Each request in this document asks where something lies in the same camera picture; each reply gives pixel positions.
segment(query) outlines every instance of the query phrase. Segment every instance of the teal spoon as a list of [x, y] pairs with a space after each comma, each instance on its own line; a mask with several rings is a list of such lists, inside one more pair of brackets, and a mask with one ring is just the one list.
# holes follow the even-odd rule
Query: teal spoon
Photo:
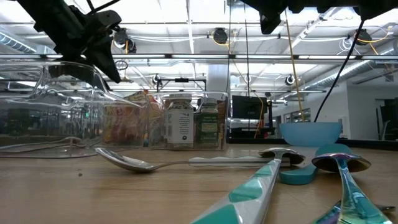
[[[332, 152], [351, 154], [351, 149], [343, 144], [327, 144], [320, 147], [315, 152], [315, 157]], [[318, 168], [316, 168], [313, 164], [309, 164], [301, 169], [288, 170], [279, 173], [279, 180], [284, 184], [290, 185], [309, 184], [314, 180], [317, 172]]]

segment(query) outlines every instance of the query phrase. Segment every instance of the monitor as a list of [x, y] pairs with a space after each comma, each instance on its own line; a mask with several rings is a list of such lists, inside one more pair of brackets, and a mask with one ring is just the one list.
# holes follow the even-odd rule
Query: monitor
[[[262, 113], [267, 113], [267, 98], [261, 97], [264, 104]], [[261, 101], [252, 96], [232, 96], [232, 118], [259, 119]]]

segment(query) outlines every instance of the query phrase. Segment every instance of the teal bowl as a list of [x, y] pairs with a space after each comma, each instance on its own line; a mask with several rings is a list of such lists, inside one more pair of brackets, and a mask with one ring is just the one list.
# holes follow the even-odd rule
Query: teal bowl
[[285, 141], [292, 146], [320, 147], [337, 141], [341, 123], [285, 123], [280, 124], [279, 129]]

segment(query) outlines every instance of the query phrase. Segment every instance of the wooden countertop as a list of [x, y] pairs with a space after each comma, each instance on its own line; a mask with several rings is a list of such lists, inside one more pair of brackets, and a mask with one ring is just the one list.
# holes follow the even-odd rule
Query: wooden countertop
[[[121, 154], [153, 164], [191, 157], [256, 156], [270, 145], [229, 145], [222, 152], [130, 150]], [[314, 149], [290, 147], [307, 156]], [[372, 163], [354, 173], [374, 202], [398, 205], [398, 153], [353, 149]], [[189, 223], [256, 168], [164, 167], [133, 174], [102, 157], [0, 159], [0, 223]], [[309, 223], [341, 198], [338, 174], [319, 172], [309, 185], [275, 183], [266, 223]], [[398, 215], [389, 218], [398, 222]]]

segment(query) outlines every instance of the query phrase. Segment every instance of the clear plastic container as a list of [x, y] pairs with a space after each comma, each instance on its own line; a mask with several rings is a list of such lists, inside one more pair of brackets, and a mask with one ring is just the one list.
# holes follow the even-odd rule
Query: clear plastic container
[[[75, 78], [84, 75], [87, 82]], [[142, 147], [146, 100], [105, 90], [100, 73], [70, 62], [0, 63], [0, 157], [69, 158]]]
[[[207, 151], [226, 149], [227, 93], [206, 91], [180, 94], [154, 93], [147, 97], [150, 102], [147, 126], [151, 149]], [[213, 138], [207, 137], [206, 140], [203, 131], [211, 133]]]

